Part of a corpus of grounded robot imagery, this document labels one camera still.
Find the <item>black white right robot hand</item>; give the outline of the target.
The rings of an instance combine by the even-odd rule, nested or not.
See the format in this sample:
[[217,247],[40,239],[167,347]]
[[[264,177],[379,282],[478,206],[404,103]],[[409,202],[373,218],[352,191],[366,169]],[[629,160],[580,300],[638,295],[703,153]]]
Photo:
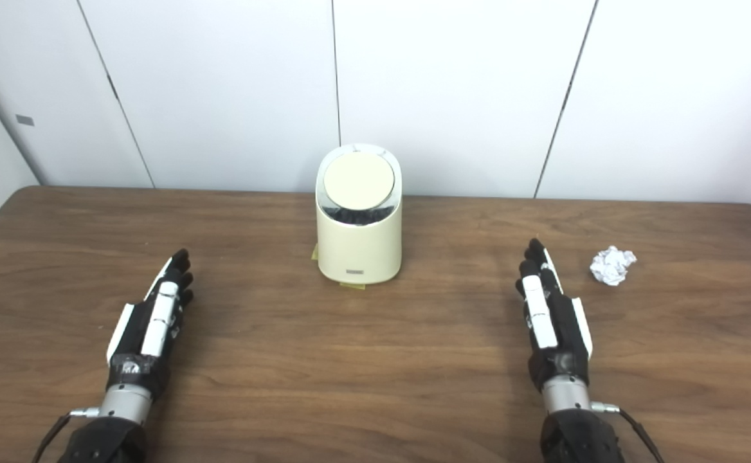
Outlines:
[[558,376],[590,384],[592,338],[581,300],[563,292],[548,249],[537,238],[523,252],[516,290],[529,332],[529,378],[540,392]]

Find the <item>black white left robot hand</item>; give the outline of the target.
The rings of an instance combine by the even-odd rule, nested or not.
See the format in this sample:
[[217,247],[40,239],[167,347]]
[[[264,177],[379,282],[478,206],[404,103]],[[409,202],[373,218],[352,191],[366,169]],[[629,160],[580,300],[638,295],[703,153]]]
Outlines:
[[170,355],[183,328],[184,310],[194,299],[190,268],[188,250],[178,250],[155,276],[143,301],[125,305],[106,351],[106,389],[138,386],[153,401],[166,392]]

